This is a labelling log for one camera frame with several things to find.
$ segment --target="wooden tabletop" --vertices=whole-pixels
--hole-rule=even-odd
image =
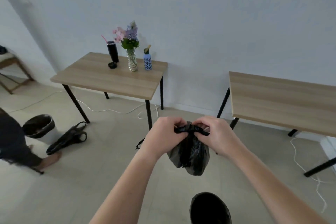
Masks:
[[[119,56],[118,67],[110,69],[108,54],[86,54],[81,59],[57,73],[52,82],[99,90],[123,96],[151,100],[168,63],[152,61],[152,70],[145,70],[144,60],[137,59],[138,71],[128,69],[128,58]]]
[[[336,137],[336,86],[229,72],[233,117]]]

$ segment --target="person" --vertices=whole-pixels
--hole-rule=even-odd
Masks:
[[[162,117],[154,123],[140,150],[97,210],[90,224],[137,223],[154,165],[163,154],[187,136],[187,133],[174,133],[175,126],[186,124],[180,117]],[[195,135],[201,142],[237,165],[277,223],[326,223],[244,146],[225,120],[204,116],[193,124],[203,129],[210,127],[209,136],[200,133]]]
[[[20,124],[0,108],[0,159],[42,170],[56,163],[62,155],[61,152],[57,152],[40,158],[32,153],[32,147],[27,146]]]

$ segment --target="forearm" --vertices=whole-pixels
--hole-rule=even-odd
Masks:
[[[156,160],[139,150],[90,224],[135,224]]]
[[[249,179],[277,223],[327,223],[246,148],[233,161]]]

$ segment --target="pink straw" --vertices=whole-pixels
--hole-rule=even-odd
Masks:
[[[102,38],[104,38],[104,36],[103,36],[103,35],[101,35],[101,37],[102,37]],[[106,40],[105,38],[104,38],[104,40],[105,40],[105,42],[107,43],[107,40]]]

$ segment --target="tile floor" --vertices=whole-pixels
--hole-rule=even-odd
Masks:
[[[14,95],[0,88],[0,106],[8,112],[14,111],[59,90],[62,89],[35,82],[16,90]],[[76,96],[94,110],[127,112],[140,104],[115,97],[107,100],[103,94],[84,90],[76,90]],[[80,224],[90,221],[135,154],[135,146],[146,135],[148,124],[147,120],[137,118],[140,111],[145,111],[145,106],[129,114],[92,112],[86,107],[83,109],[91,120],[86,129],[88,140],[63,150],[61,160],[48,168],[44,175],[0,161],[0,223]],[[23,124],[43,113],[54,117],[61,132],[83,120],[65,92],[55,93],[11,115]],[[171,108],[159,110],[159,114],[182,116],[190,121],[201,116]],[[299,197],[316,211],[322,210],[323,201],[315,191],[317,183],[305,178],[293,162],[294,150],[286,131],[240,122],[235,132]],[[45,144],[33,139],[27,141],[35,144],[36,154],[46,155]],[[303,167],[308,169],[326,160],[318,143],[304,139],[297,139],[294,143],[298,151],[297,161]],[[331,169],[321,172],[319,177],[336,182]],[[322,215],[330,223],[336,223],[335,186],[320,186],[320,192],[328,203]],[[213,151],[200,177],[176,169],[164,155],[149,180],[139,223],[190,223],[188,210],[191,199],[202,191],[213,192],[222,198],[231,212],[233,223],[273,223],[242,173]]]

